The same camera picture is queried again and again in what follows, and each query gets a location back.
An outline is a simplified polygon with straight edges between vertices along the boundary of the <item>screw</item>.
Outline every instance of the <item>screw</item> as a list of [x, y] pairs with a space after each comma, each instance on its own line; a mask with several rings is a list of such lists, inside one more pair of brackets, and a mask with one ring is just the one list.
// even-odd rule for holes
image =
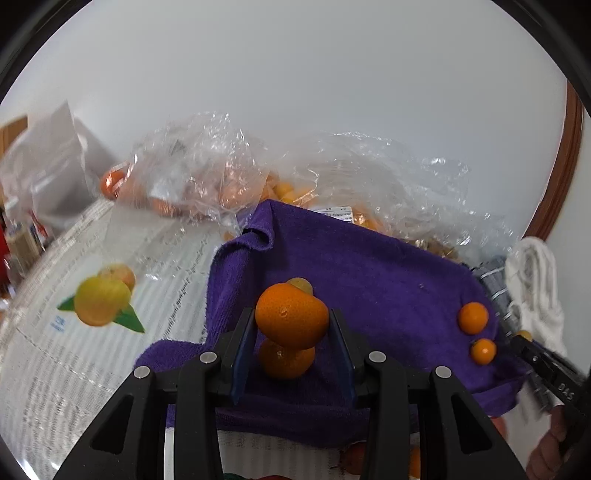
[[135, 378], [146, 378], [150, 374], [150, 368], [142, 365], [134, 370]]
[[369, 359], [375, 364], [381, 364], [386, 361], [386, 354], [377, 350], [374, 350], [369, 354]]
[[199, 355], [199, 359], [204, 364], [211, 364], [217, 360], [217, 355], [215, 352], [203, 352], [201, 355]]
[[440, 365], [439, 367], [437, 367], [435, 369], [435, 374], [439, 378], [449, 378], [452, 376], [452, 371], [448, 367], [445, 367], [444, 365]]

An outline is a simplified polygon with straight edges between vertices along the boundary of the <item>orange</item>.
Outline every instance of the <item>orange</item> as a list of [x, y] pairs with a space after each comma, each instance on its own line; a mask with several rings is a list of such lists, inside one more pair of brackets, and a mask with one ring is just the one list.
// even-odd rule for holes
[[273, 188], [269, 187], [269, 185], [265, 183], [262, 188], [261, 200], [259, 200], [259, 202], [264, 202], [265, 200], [268, 200], [268, 199], [279, 200], [277, 195], [275, 195], [275, 192], [273, 192]]
[[129, 203], [136, 208], [146, 204], [146, 190], [144, 186], [133, 177], [128, 178], [118, 192], [120, 202]]
[[291, 380], [301, 377], [314, 362], [316, 349], [289, 350], [268, 338], [263, 340], [259, 349], [259, 362], [262, 369], [271, 378]]
[[251, 184], [243, 184], [237, 180], [231, 180], [220, 194], [220, 205], [229, 210], [239, 209], [255, 203], [258, 200], [258, 190]]
[[275, 343], [293, 350], [312, 348], [326, 333], [329, 310], [316, 297], [288, 283], [266, 289], [255, 308], [259, 330]]
[[222, 238], [225, 242], [229, 242], [230, 240], [234, 240], [236, 236], [233, 233], [226, 231], [223, 233]]
[[121, 280], [90, 277], [82, 282], [74, 295], [74, 311], [81, 322], [102, 327], [115, 320], [131, 299], [131, 292]]
[[277, 185], [277, 182], [279, 182], [279, 175], [276, 171], [271, 170], [267, 175], [267, 180], [265, 184], [273, 188], [275, 185]]
[[480, 333], [488, 322], [488, 310], [482, 303], [466, 303], [457, 314], [460, 330], [468, 335]]
[[495, 342], [488, 338], [481, 338], [472, 344], [470, 356], [478, 365], [488, 365], [496, 355]]
[[290, 190], [283, 197], [281, 197], [281, 201], [283, 203], [295, 205], [296, 207], [306, 208], [310, 206], [312, 200], [318, 196], [313, 193], [315, 188], [315, 185], [308, 185], [299, 187], [295, 190]]
[[115, 200], [126, 176], [127, 168], [108, 170], [100, 179], [100, 192], [105, 198]]
[[301, 291], [305, 291], [308, 295], [314, 294], [314, 289], [312, 288], [312, 284], [307, 281], [305, 278], [302, 277], [294, 277], [290, 278], [287, 282], [289, 285], [293, 285], [294, 287], [298, 287]]
[[163, 199], [150, 199], [152, 210], [163, 217], [176, 217], [181, 214], [181, 210], [176, 205]]
[[340, 469], [351, 475], [361, 475], [365, 459], [365, 446], [366, 442], [356, 442], [342, 450], [339, 459]]
[[286, 193], [291, 192], [294, 189], [294, 186], [288, 181], [278, 181], [277, 184], [273, 187], [273, 191], [277, 198], [283, 198]]
[[499, 430], [501, 436], [507, 439], [507, 425], [503, 417], [491, 417], [491, 422], [495, 425], [496, 429]]
[[528, 332], [527, 330], [520, 330], [519, 332], [516, 333], [516, 335], [521, 335], [528, 342], [531, 342], [533, 340], [533, 337], [531, 336], [531, 333]]
[[412, 447], [408, 462], [408, 474], [414, 478], [421, 478], [421, 449]]
[[114, 278], [115, 280], [121, 280], [129, 291], [133, 291], [135, 287], [135, 275], [134, 272], [123, 263], [114, 263], [101, 268], [98, 277]]

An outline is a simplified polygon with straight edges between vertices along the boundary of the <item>white wall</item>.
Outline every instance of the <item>white wall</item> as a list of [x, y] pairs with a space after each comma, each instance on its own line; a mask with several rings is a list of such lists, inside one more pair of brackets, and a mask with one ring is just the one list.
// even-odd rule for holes
[[574, 179], [548, 245], [556, 256], [568, 357], [588, 372], [591, 364], [591, 118], [588, 113], [585, 113]]
[[362, 131], [472, 167], [469, 206], [523, 232], [564, 118], [564, 76], [491, 0], [100, 0], [0, 106], [64, 100], [116, 155], [169, 119], [229, 112], [267, 141]]

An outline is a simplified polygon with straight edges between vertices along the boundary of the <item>bag of oranges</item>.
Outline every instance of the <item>bag of oranges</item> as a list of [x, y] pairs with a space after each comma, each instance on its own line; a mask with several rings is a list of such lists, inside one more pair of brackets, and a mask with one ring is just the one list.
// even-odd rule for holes
[[280, 200], [478, 265], [506, 254], [500, 219], [464, 208], [468, 168], [419, 160], [401, 144], [357, 133], [300, 138], [277, 161], [261, 200]]

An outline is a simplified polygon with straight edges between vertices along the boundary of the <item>label on bag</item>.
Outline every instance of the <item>label on bag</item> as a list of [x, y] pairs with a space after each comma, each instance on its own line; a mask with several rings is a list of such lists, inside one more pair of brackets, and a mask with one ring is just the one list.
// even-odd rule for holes
[[353, 209], [351, 207], [327, 207], [314, 211], [332, 218], [338, 218], [344, 222], [355, 223], [353, 221]]

